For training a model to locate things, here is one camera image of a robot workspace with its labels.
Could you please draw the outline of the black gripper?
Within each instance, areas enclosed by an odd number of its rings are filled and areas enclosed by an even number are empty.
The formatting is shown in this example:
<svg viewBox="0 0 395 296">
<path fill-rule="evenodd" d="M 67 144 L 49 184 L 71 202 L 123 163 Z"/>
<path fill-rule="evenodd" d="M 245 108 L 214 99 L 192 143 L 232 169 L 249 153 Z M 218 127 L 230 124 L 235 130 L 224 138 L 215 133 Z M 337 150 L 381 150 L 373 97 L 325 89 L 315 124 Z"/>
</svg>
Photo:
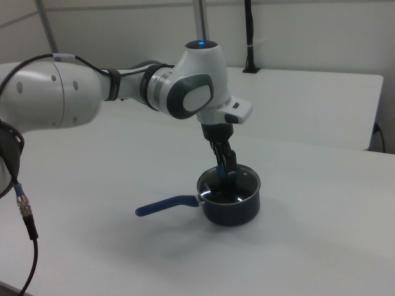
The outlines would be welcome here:
<svg viewBox="0 0 395 296">
<path fill-rule="evenodd" d="M 237 171 L 236 153 L 231 148 L 229 139 L 234 133 L 232 124 L 220 123 L 206 125 L 201 123 L 204 138 L 209 142 L 217 160 L 216 171 L 220 178 L 226 178 Z"/>
</svg>

